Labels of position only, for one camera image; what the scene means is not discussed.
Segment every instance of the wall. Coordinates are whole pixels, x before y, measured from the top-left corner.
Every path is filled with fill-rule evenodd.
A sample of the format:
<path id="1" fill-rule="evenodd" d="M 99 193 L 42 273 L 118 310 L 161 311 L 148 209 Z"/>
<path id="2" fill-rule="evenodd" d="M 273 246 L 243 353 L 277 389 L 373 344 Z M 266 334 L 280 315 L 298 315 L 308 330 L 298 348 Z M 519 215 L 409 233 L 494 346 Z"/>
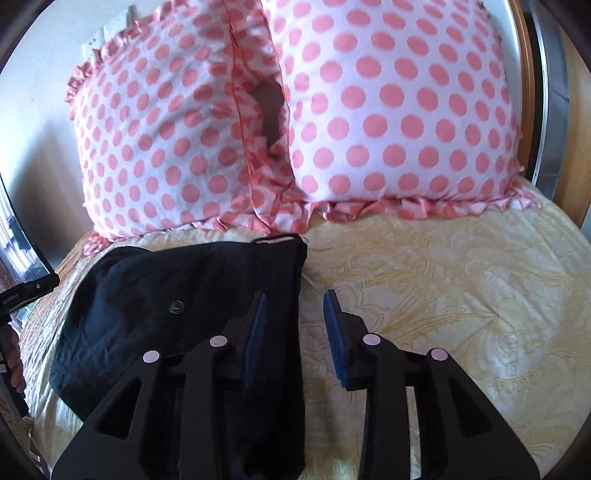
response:
<path id="1" fill-rule="evenodd" d="M 82 43 L 129 3 L 55 0 L 0 73 L 0 174 L 27 235 L 54 265 L 92 228 L 66 85 L 82 60 Z M 147 15 L 159 3 L 135 5 Z"/>

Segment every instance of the black garment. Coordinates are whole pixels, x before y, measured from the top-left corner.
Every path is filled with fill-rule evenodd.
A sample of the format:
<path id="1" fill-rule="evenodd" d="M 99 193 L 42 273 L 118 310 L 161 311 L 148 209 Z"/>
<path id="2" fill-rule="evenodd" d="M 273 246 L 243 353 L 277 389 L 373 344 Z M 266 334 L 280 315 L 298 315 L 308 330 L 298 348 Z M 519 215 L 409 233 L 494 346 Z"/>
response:
<path id="1" fill-rule="evenodd" d="M 298 294 L 306 260 L 299 236 L 251 244 L 220 242 L 160 252 L 122 247 L 105 255 L 74 295 L 50 383 L 85 419 L 124 372 L 149 350 L 175 355 L 223 330 L 267 296 L 264 348 L 283 365 L 278 385 L 224 395 L 234 478 L 291 479 L 303 469 L 304 403 Z M 159 392 L 160 416 L 178 418 L 179 393 Z M 175 427 L 162 427 L 172 436 Z M 174 445 L 153 452 L 151 468 L 174 478 Z"/>

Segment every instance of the yellow bedspread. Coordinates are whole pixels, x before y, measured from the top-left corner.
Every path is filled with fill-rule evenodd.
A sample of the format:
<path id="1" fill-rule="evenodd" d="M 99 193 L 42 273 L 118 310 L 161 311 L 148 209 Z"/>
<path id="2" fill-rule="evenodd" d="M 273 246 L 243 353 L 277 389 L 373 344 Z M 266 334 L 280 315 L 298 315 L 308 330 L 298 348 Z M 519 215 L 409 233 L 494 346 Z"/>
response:
<path id="1" fill-rule="evenodd" d="M 403 221 L 368 216 L 349 225 L 316 219 L 300 295 L 306 398 L 305 479 L 355 479 L 365 395 L 334 376 L 322 295 L 337 291 L 345 311 L 400 348 L 447 349 L 508 420 L 544 475 L 591 409 L 591 246 L 556 206 L 479 218 Z M 158 233 L 120 245 L 149 249 L 255 234 Z M 48 463 L 81 422 L 48 384 L 69 301 L 100 258 L 81 243 L 59 269 L 61 286 L 38 302 L 22 334 L 34 440 Z M 417 422 L 411 417 L 418 476 Z"/>

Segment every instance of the pillow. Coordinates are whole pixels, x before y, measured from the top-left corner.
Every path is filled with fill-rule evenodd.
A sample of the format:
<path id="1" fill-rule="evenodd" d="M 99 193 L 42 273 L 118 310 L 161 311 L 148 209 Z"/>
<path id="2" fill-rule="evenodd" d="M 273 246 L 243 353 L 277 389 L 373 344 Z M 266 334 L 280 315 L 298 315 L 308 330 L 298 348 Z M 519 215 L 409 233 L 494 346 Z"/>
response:
<path id="1" fill-rule="evenodd" d="M 412 219 L 531 203 L 514 181 L 517 119 L 480 3 L 262 1 L 290 111 L 282 146 L 309 205 Z"/>
<path id="2" fill-rule="evenodd" d="M 277 70 L 274 56 L 248 48 L 266 36 L 272 52 L 256 5 L 166 2 L 76 69 L 66 99 L 97 233 L 87 253 L 165 229 L 271 231 L 250 188 L 267 149 L 247 94 L 259 79 L 243 62 L 261 76 Z"/>

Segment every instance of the black tool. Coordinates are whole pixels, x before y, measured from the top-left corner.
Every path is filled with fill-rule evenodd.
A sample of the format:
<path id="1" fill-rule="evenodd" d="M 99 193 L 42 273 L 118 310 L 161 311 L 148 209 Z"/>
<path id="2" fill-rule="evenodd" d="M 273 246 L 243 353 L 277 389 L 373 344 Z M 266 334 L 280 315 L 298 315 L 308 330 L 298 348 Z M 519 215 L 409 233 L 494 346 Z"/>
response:
<path id="1" fill-rule="evenodd" d="M 363 319 L 324 296 L 335 370 L 347 390 L 367 389 L 359 478 L 410 478 L 406 386 L 414 387 L 423 480 L 539 480 L 538 468 L 503 417 L 445 351 L 399 350 Z"/>
<path id="2" fill-rule="evenodd" d="M 160 478 L 150 471 L 145 448 L 148 431 L 154 427 L 155 389 L 174 384 L 183 389 L 175 476 L 181 480 L 230 479 L 222 392 L 248 390 L 254 379 L 260 379 L 266 322 L 267 301 L 257 293 L 246 315 L 229 320 L 221 335 L 191 352 L 166 358 L 156 351 L 146 352 L 93 410 L 51 478 Z M 263 376 L 272 377 L 273 368 L 266 365 Z M 275 373 L 281 375 L 281 366 Z"/>

